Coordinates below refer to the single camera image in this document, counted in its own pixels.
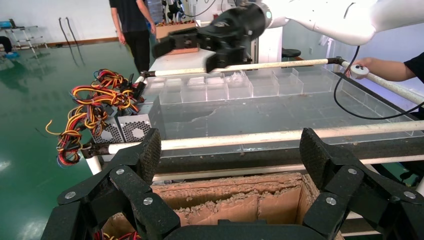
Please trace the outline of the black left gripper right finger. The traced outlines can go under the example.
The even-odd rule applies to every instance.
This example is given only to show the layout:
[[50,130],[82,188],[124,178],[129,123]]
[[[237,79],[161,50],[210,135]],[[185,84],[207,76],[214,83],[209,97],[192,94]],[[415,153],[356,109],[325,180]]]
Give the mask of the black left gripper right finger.
[[300,158],[319,195],[303,225],[333,240],[354,212],[386,240],[424,237],[423,196],[369,170],[352,152],[323,142],[311,128],[302,131]]

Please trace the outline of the operator bare hand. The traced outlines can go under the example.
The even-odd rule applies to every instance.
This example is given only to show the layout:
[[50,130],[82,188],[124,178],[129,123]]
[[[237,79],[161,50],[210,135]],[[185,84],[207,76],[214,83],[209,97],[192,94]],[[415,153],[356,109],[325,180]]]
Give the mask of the operator bare hand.
[[353,65],[359,65],[367,68],[371,73],[378,70],[378,59],[374,57],[364,57],[353,62]]

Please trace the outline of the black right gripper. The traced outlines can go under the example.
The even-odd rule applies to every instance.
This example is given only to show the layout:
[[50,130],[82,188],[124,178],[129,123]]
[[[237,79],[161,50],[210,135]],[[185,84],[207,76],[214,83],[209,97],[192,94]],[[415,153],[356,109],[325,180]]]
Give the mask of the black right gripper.
[[245,43],[263,34],[267,27],[267,8],[249,3],[226,10],[209,25],[172,31],[153,46],[154,58],[174,50],[204,49],[216,51],[205,62],[205,72],[244,63]]

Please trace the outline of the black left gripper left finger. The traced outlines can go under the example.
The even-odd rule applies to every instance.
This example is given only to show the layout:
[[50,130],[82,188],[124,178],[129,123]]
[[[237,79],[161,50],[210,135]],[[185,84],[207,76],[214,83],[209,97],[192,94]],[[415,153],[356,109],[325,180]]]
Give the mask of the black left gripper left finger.
[[92,240],[117,213],[145,240],[163,240],[181,226],[178,215],[152,190],[161,158],[156,128],[120,149],[105,169],[63,191],[42,234],[44,240]]

